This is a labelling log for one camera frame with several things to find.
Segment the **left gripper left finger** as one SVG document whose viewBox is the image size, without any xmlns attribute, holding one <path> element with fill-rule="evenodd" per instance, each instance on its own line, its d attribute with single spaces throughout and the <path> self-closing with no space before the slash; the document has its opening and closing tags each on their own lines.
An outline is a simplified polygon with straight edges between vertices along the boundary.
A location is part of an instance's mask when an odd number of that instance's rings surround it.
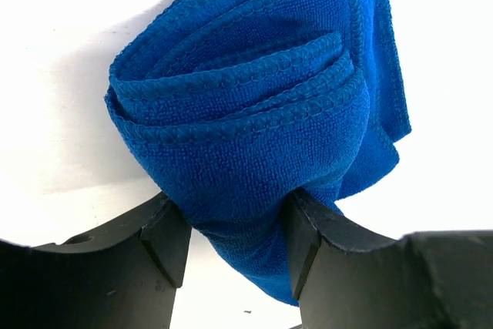
<svg viewBox="0 0 493 329">
<path fill-rule="evenodd" d="M 1 244 L 3 328 L 168 328 L 191 229 L 159 194 L 57 245 Z"/>
</svg>

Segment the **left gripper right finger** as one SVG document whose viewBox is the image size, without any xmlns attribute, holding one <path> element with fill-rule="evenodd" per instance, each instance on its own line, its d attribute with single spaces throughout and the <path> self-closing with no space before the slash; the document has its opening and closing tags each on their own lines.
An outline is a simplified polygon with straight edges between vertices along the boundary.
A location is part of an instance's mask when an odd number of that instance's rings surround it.
<svg viewBox="0 0 493 329">
<path fill-rule="evenodd" d="M 492 326 L 492 233 L 434 231 L 399 240 L 290 193 L 283 229 L 301 325 L 319 329 Z"/>
</svg>

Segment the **blue towel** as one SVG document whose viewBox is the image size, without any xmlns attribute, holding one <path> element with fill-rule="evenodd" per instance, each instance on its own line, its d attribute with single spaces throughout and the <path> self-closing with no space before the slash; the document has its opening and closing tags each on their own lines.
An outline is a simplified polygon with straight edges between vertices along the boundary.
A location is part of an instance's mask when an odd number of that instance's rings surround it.
<svg viewBox="0 0 493 329">
<path fill-rule="evenodd" d="M 334 208 L 411 130 L 389 0 L 175 0 L 116 56 L 105 101 L 186 221 L 291 305 L 286 195 Z"/>
</svg>

